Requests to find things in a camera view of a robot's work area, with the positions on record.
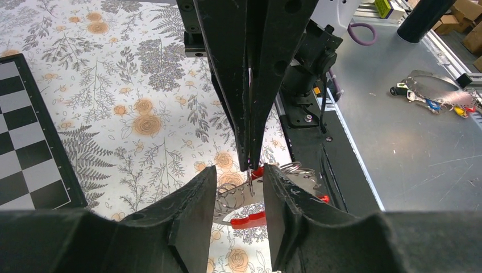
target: wire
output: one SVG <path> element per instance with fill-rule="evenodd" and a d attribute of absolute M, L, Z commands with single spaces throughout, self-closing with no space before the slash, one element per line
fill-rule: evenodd
<path fill-rule="evenodd" d="M 367 29 L 369 29 L 372 34 L 373 34 L 373 40 L 369 41 L 369 42 L 365 42 L 365 41 L 362 41 L 360 38 L 358 38 L 355 33 L 353 32 L 353 28 L 354 27 L 366 27 Z M 353 23 L 353 24 L 349 24 L 348 25 L 348 34 L 350 35 L 350 37 L 353 39 L 353 41 L 355 41 L 355 43 L 357 44 L 360 44 L 361 46 L 365 46 L 365 47 L 369 47 L 371 45 L 374 45 L 376 43 L 376 41 L 378 40 L 378 33 L 377 31 L 375 30 L 375 28 L 370 25 L 370 24 L 367 24 L 367 23 Z"/>
<path fill-rule="evenodd" d="M 341 87 L 340 85 L 338 84 L 338 80 L 336 79 L 336 75 L 335 73 L 333 72 L 333 70 L 331 70 L 331 68 L 328 70 L 328 73 L 330 74 L 330 78 L 331 78 L 331 81 L 333 82 L 333 84 L 335 85 L 335 91 L 336 91 L 336 97 L 338 99 L 340 99 L 341 95 L 345 92 Z"/>
<path fill-rule="evenodd" d="M 355 33 L 353 32 L 353 28 L 354 27 L 366 27 L 367 29 L 369 29 L 372 34 L 373 34 L 373 39 L 369 42 L 365 42 L 365 41 L 362 41 L 360 38 L 358 38 Z M 353 41 L 355 41 L 355 43 L 361 45 L 361 46 L 364 46 L 364 47 L 369 47 L 371 45 L 374 45 L 377 40 L 378 40 L 378 32 L 376 31 L 376 29 L 370 25 L 370 24 L 367 24 L 367 23 L 353 23 L 353 24 L 349 24 L 348 25 L 348 34 L 350 35 L 350 37 L 353 39 Z M 328 73 L 330 74 L 330 78 L 333 82 L 333 84 L 335 85 L 335 89 L 336 89 L 336 96 L 339 98 L 343 93 L 344 93 L 344 90 L 340 87 L 340 85 L 338 84 L 338 80 L 336 79 L 336 75 L 335 73 L 333 72 L 333 70 L 328 70 Z"/>
<path fill-rule="evenodd" d="M 326 97 L 327 97 L 327 77 L 326 77 L 326 74 L 323 75 L 322 79 L 322 92 L 323 92 L 323 96 L 322 96 L 322 101 L 321 101 L 321 109 L 319 111 L 319 118 L 318 118 L 318 124 L 319 124 L 319 129 L 321 130 L 321 133 L 322 134 L 326 134 L 327 130 L 325 128 L 325 124 L 323 123 L 323 115 L 325 113 L 325 109 L 326 109 Z"/>

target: floral pattern fabric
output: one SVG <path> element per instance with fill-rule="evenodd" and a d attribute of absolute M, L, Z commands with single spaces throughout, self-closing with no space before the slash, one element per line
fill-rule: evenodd
<path fill-rule="evenodd" d="M 25 55 L 88 209 L 100 216 L 120 221 L 206 166 L 217 166 L 218 185 L 246 179 L 207 60 L 185 57 L 183 32 L 173 5 L 0 1 L 0 56 Z M 275 109 L 261 159 L 290 161 Z M 208 273 L 271 272 L 266 228 L 214 224 L 206 262 Z"/>

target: white device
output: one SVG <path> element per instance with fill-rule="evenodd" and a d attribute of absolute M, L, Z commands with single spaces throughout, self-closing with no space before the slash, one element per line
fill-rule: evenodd
<path fill-rule="evenodd" d="M 343 37 L 361 3 L 362 0 L 319 0 L 311 19 L 322 28 L 331 25 L 335 29 L 333 35 Z"/>

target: gray table surface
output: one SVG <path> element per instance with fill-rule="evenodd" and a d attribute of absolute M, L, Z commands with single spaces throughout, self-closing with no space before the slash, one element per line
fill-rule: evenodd
<path fill-rule="evenodd" d="M 333 70 L 345 91 L 338 107 L 385 209 L 478 210 L 481 127 L 391 96 L 390 87 L 412 70 L 449 75 L 423 43 L 400 39 L 397 26 L 375 27 L 379 40 L 371 47 L 343 37 Z M 371 39 L 363 28 L 355 33 Z"/>

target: checkerboard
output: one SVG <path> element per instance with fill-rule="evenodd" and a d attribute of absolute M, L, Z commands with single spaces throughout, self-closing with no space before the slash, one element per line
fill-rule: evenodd
<path fill-rule="evenodd" d="M 0 210 L 85 205 L 23 55 L 0 59 Z"/>

